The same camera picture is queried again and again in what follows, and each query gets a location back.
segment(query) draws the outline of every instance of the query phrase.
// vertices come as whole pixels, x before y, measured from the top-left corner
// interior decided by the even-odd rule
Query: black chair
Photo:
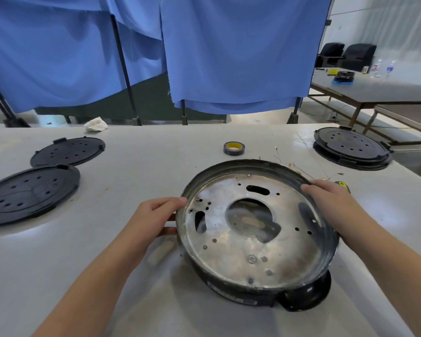
[[[338,67],[361,72],[364,66],[371,66],[376,52],[376,45],[354,44],[350,45],[338,62]]]
[[[315,67],[335,67],[341,58],[345,44],[328,43],[323,46],[320,54],[316,56]]]

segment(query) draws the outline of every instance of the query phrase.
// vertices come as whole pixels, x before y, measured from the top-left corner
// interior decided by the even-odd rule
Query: blue fabric
[[[205,103],[201,101],[185,100],[185,107],[209,114],[252,114],[256,112],[286,109],[288,107],[294,107],[295,104],[296,97],[246,104]],[[175,102],[174,106],[181,108],[181,102]]]
[[[306,97],[330,1],[161,0],[172,100]]]
[[[108,11],[136,32],[162,40],[161,0],[12,0],[33,5],[82,11]]]
[[[161,40],[119,24],[131,84],[165,72]],[[16,112],[88,104],[126,87],[107,12],[0,0],[0,91]]]

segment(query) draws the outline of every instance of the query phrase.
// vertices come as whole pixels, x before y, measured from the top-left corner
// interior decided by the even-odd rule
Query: tiled floor
[[[320,101],[329,102],[329,97],[319,97]],[[341,101],[332,99],[330,102],[332,107],[340,109],[343,113],[352,115],[354,108]],[[228,116],[227,125],[236,124],[252,124],[252,125],[263,125],[263,124],[286,124],[289,118],[292,108],[274,110],[267,112],[260,112],[255,114],[234,114]],[[309,98],[303,100],[303,104],[299,109],[299,123],[329,123],[329,114],[331,110],[314,102]],[[373,114],[372,109],[362,110],[358,120],[362,123],[367,123]],[[69,124],[66,123],[65,118],[60,115],[38,115],[33,110],[19,114],[20,117],[25,119],[28,124],[32,127],[64,127]],[[3,114],[0,112],[0,126],[3,125]],[[336,116],[336,123],[340,125],[347,125],[349,120],[341,115]],[[377,115],[373,123],[373,127],[383,132],[384,134],[398,140],[398,141],[421,141],[421,132],[411,129],[404,124],[401,124],[391,118],[387,118],[381,114]],[[355,125],[354,130],[359,132],[363,131],[361,125]],[[377,140],[384,141],[384,138],[376,135],[373,132],[368,132],[368,136]],[[421,176],[421,146],[407,146],[407,147],[396,147],[394,148],[394,158],[397,162],[404,165],[414,173]]]

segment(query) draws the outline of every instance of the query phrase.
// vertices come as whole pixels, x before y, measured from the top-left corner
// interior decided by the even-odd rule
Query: white crumpled paper
[[[108,128],[108,125],[101,119],[101,117],[97,117],[84,124],[84,127],[91,131],[103,131]]]

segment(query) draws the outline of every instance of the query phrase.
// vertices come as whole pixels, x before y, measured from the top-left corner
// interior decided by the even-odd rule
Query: plastic bottle
[[[377,75],[377,72],[379,71],[380,68],[380,63],[382,62],[382,59],[379,59],[377,61],[377,63],[375,63],[372,67],[371,67],[371,78],[379,78],[380,75]]]
[[[390,64],[390,66],[387,67],[387,74],[385,75],[385,79],[388,79],[390,77],[390,74],[393,72],[393,70],[395,69],[395,60],[392,61],[392,63]]]

